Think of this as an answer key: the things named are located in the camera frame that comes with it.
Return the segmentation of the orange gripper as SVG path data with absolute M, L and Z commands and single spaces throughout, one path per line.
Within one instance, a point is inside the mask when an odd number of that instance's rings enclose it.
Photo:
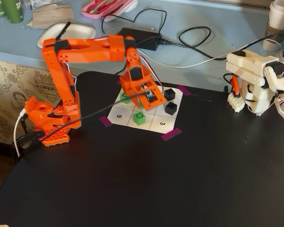
M 154 93 L 156 84 L 150 70 L 145 66 L 128 69 L 119 79 L 125 95 L 130 97 L 137 108 L 143 109 L 143 104 L 140 101 L 140 95 L 135 94 L 141 93 L 145 89 L 150 90 L 145 94 L 147 100 L 157 99 Z

